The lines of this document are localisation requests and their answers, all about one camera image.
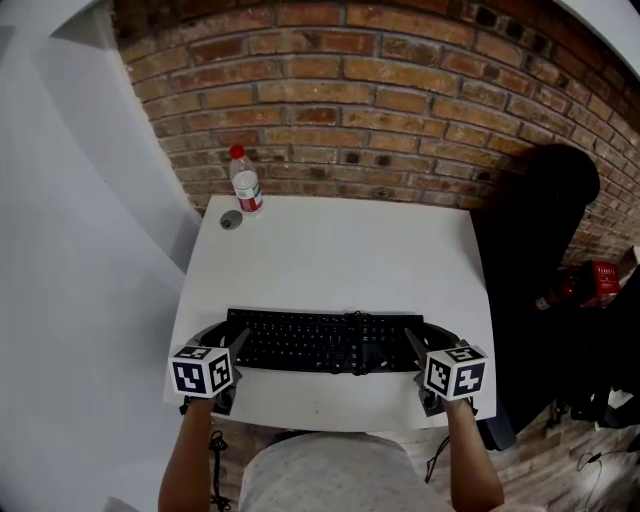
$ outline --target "desk surface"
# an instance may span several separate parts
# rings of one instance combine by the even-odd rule
[[[489,301],[469,213],[415,204],[265,197],[232,231],[214,196],[194,248],[172,348],[225,320],[227,308],[417,313],[480,345],[493,359]],[[389,431],[446,425],[427,418],[414,373],[360,377],[239,368],[231,419],[322,431]],[[488,367],[478,418],[495,415]],[[164,400],[178,404],[167,372]]]

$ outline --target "white shirt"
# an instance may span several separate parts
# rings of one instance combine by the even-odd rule
[[[400,445],[367,434],[306,434],[260,452],[242,479],[240,512],[453,512]],[[108,512],[135,512],[111,501]],[[503,505],[495,512],[537,512]]]

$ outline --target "hand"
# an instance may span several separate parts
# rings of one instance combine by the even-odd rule
[[[442,406],[447,414],[455,414],[458,411],[464,410],[469,407],[469,403],[466,400],[451,400],[447,401],[442,399]]]

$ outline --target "gray wall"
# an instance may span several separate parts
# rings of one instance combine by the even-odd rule
[[[33,18],[49,3],[0,5],[15,27],[0,34],[0,506],[86,512],[116,496],[154,510],[198,225],[112,54],[83,40],[100,17],[51,38]]]

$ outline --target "forearm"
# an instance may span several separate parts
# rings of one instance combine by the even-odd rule
[[[160,486],[159,512],[208,512],[211,402],[194,400]]]
[[[498,475],[484,447],[471,407],[445,403],[451,450],[451,501],[456,512],[487,512],[504,503]]]

